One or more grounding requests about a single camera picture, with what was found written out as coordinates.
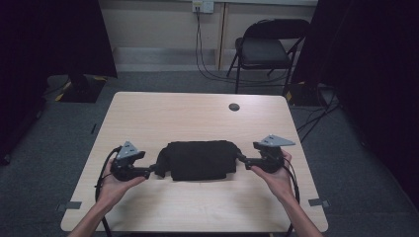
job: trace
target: rolled black garment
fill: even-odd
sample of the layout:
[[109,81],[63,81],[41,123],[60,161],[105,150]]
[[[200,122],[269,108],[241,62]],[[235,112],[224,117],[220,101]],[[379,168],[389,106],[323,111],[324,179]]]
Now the rolled black garment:
[[170,171],[173,181],[225,179],[227,173],[236,171],[238,152],[226,140],[171,142],[160,151],[154,174],[164,178]]

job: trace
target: person's right hand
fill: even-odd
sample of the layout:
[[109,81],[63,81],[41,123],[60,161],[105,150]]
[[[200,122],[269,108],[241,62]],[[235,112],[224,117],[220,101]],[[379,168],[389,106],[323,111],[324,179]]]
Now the person's right hand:
[[[292,155],[285,150],[282,151],[284,154],[284,158],[288,160],[288,162],[285,161],[285,166],[289,168]],[[285,169],[279,169],[277,172],[273,174],[266,173],[257,166],[252,166],[251,170],[266,182],[272,194],[274,194],[274,196],[277,197],[277,199],[280,202],[282,202],[286,198],[289,198],[290,195],[293,195],[290,175]]]

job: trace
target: chair seat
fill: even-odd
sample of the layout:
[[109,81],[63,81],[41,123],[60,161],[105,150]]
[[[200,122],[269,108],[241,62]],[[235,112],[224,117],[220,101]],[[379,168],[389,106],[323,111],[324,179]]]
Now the chair seat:
[[[242,38],[236,40],[236,48],[241,41]],[[247,38],[242,48],[241,63],[244,69],[282,69],[290,66],[291,61],[279,40]]]

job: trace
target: table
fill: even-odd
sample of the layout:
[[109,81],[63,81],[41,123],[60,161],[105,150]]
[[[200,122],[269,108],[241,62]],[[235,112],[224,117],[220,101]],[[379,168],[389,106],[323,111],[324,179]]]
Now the table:
[[[231,111],[231,103],[240,110]],[[94,204],[104,160],[127,140],[146,152],[134,166],[148,167],[172,141],[228,140],[247,157],[260,158],[252,142],[270,133],[296,143],[285,149],[293,155],[301,206],[325,231],[322,206],[308,203],[318,194],[283,97],[140,92],[115,94],[71,199],[81,206],[66,210],[61,228],[72,230]],[[170,176],[152,174],[106,217],[113,231],[285,232],[290,225],[264,181],[238,161],[237,172],[220,181],[173,182]]]

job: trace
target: black folding chair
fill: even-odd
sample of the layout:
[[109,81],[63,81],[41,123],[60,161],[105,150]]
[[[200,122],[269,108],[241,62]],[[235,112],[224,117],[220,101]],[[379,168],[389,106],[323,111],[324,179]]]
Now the black folding chair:
[[[237,68],[235,93],[240,84],[240,69],[270,69],[268,76],[275,69],[287,69],[283,95],[286,91],[293,69],[293,61],[298,45],[305,37],[309,22],[301,19],[262,20],[250,26],[244,36],[235,41],[236,53],[227,72]],[[296,42],[289,50],[285,50],[280,40]]]

